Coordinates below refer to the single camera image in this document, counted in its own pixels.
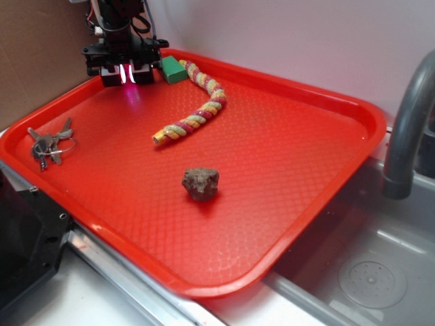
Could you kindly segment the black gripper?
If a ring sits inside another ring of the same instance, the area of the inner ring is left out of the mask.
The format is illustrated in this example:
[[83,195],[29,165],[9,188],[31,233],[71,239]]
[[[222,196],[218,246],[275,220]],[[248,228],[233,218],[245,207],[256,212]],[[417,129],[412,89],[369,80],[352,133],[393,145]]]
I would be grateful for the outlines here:
[[126,83],[123,65],[130,64],[129,77],[134,84],[152,84],[152,67],[160,68],[160,50],[169,42],[157,37],[134,34],[127,25],[121,29],[97,27],[94,34],[99,40],[82,49],[89,76],[101,75],[105,87],[122,86]]

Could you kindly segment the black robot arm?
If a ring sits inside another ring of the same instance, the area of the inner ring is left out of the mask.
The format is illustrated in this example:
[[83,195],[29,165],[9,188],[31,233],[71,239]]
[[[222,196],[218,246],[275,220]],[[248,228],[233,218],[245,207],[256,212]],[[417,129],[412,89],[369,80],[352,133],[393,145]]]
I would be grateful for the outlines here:
[[89,1],[85,24],[98,38],[82,48],[88,76],[100,76],[105,87],[154,82],[169,42],[157,37],[147,1]]

